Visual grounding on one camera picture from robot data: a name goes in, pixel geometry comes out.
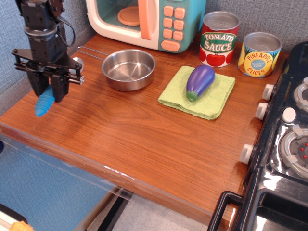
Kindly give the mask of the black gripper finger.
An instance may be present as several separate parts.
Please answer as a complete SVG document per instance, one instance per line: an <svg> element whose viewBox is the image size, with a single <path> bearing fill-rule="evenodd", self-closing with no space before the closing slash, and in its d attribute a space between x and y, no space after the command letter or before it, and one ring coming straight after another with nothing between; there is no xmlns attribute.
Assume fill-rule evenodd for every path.
<svg viewBox="0 0 308 231"><path fill-rule="evenodd" d="M52 75L51 87L56 103L61 102L69 92L69 82L64 76Z"/></svg>
<svg viewBox="0 0 308 231"><path fill-rule="evenodd" d="M42 72L27 71L27 78L36 96L40 96L49 86L49 79Z"/></svg>

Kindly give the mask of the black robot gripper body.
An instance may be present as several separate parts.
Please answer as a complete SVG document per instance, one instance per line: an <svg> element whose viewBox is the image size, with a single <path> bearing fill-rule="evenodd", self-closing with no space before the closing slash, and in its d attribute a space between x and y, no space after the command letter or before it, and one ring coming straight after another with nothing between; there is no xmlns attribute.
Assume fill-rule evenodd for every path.
<svg viewBox="0 0 308 231"><path fill-rule="evenodd" d="M37 67L42 71L47 67L49 71L64 70L64 76L68 82L83 84L84 77L81 75L83 62L81 59L72 59L67 55L69 45L66 41L64 28L52 28L45 30L24 29L28 36L30 49L13 49L16 69L25 71L26 63L21 61L33 61L41 65Z"/></svg>

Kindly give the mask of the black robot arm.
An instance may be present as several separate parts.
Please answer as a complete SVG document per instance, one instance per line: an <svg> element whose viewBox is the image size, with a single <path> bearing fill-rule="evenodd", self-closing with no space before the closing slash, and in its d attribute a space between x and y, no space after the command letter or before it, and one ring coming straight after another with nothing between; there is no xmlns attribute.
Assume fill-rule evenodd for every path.
<svg viewBox="0 0 308 231"><path fill-rule="evenodd" d="M70 25L61 14L61 0L18 0L29 49L13 49L15 68L25 71L34 93L40 96L52 88L55 101L61 102L69 92L69 84L83 84L83 64L68 54L65 26Z"/></svg>

